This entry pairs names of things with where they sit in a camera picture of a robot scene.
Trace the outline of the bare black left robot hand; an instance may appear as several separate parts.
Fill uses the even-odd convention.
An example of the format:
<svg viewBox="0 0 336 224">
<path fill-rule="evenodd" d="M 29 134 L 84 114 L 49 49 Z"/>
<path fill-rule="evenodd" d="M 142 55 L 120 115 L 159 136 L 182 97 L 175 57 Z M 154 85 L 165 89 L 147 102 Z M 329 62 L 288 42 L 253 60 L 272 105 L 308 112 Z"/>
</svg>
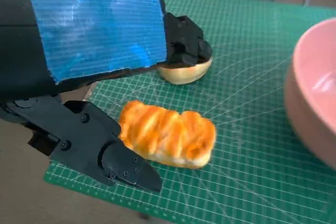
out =
<svg viewBox="0 0 336 224">
<path fill-rule="evenodd" d="M 202 29 L 164 0 L 1 0 L 1 118 L 30 146 L 107 186 L 160 191 L 156 170 L 91 102 L 60 94 L 158 67 L 209 62 Z"/>
</svg>

